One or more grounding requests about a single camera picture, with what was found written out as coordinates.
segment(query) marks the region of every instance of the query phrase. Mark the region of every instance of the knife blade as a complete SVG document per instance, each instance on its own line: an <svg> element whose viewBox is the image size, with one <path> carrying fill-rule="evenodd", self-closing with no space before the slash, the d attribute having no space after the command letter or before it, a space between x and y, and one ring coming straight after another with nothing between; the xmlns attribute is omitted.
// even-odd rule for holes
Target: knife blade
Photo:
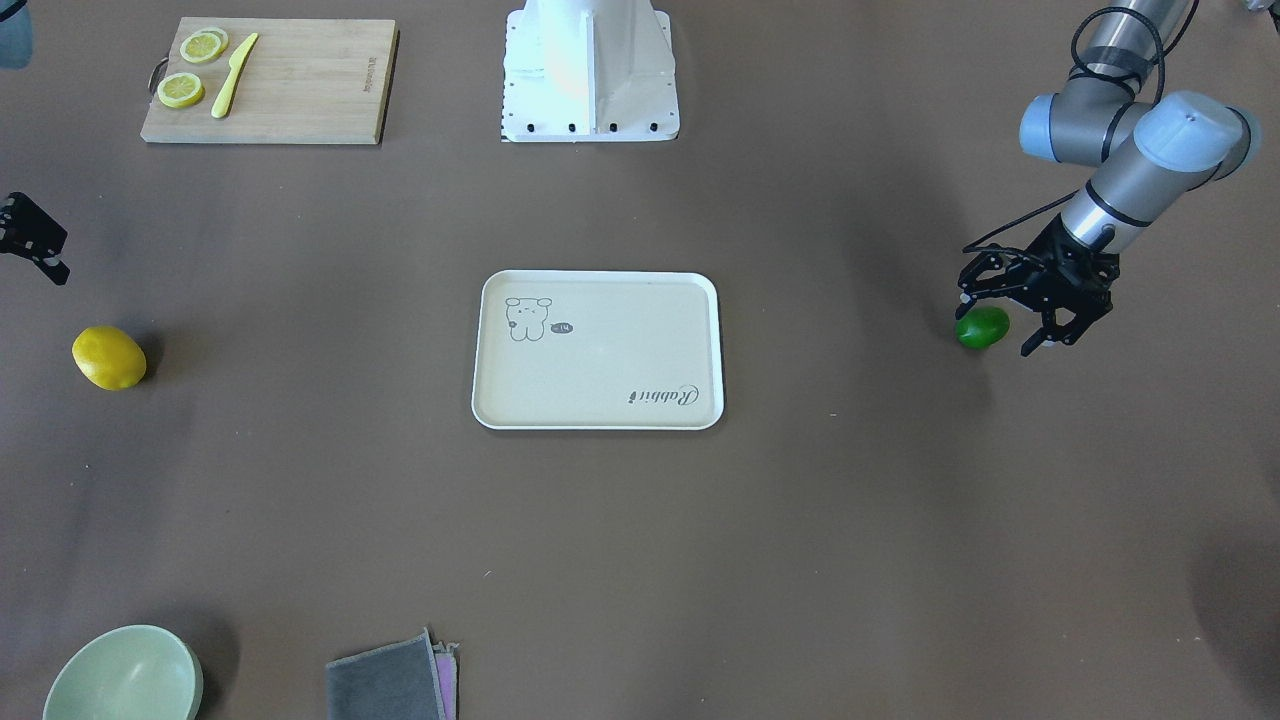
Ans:
<svg viewBox="0 0 1280 720"><path fill-rule="evenodd" d="M244 59L248 58L248 51L253 49L255 42L257 42L256 32L246 37L244 42L241 42L239 47L232 53L230 59L227 60L232 72L227 76L223 88L218 91L218 97L214 100L214 109L210 111L212 117L225 118L227 111L230 110L232 96L236 95L236 83L239 82L239 73L244 68Z"/></svg>

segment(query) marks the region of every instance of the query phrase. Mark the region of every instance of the bear drawing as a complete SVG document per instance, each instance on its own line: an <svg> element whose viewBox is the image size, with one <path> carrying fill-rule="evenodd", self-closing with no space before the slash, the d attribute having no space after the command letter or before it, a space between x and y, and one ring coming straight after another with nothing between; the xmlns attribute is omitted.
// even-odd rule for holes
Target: bear drawing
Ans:
<svg viewBox="0 0 1280 720"><path fill-rule="evenodd" d="M507 299L507 327L511 328L511 340L543 340L547 332L548 307L552 306L550 297L508 297Z"/></svg>

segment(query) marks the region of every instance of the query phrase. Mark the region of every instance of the light green bowl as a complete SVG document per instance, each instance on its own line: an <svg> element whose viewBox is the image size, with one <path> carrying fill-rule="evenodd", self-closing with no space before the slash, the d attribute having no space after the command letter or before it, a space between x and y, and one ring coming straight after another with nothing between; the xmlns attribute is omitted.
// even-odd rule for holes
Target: light green bowl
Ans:
<svg viewBox="0 0 1280 720"><path fill-rule="evenodd" d="M118 628L82 647L58 674L45 720L192 720L205 680L178 635Z"/></svg>

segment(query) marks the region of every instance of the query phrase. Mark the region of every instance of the cutting board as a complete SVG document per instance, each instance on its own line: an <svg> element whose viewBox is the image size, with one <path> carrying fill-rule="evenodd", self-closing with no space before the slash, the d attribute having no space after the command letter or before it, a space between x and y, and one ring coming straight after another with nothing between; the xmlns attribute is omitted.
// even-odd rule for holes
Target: cutting board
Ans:
<svg viewBox="0 0 1280 720"><path fill-rule="evenodd" d="M227 50L210 63L182 59L192 32L220 27ZM230 113L214 119L214 97L227 79L227 60L250 33L257 42L244 63ZM155 96L142 123L147 142L376 145L396 58L396 20L182 18L165 74L189 72L205 97L173 109Z"/></svg>

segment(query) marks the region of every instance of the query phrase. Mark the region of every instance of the folded towel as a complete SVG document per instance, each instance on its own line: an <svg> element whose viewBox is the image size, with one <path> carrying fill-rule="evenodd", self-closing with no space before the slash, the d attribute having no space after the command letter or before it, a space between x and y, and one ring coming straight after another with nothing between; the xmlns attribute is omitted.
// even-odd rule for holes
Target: folded towel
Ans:
<svg viewBox="0 0 1280 720"><path fill-rule="evenodd" d="M456 698L453 648L440 646L451 667L449 694ZM439 659L428 632L325 666L329 720L451 720L440 687Z"/></svg>

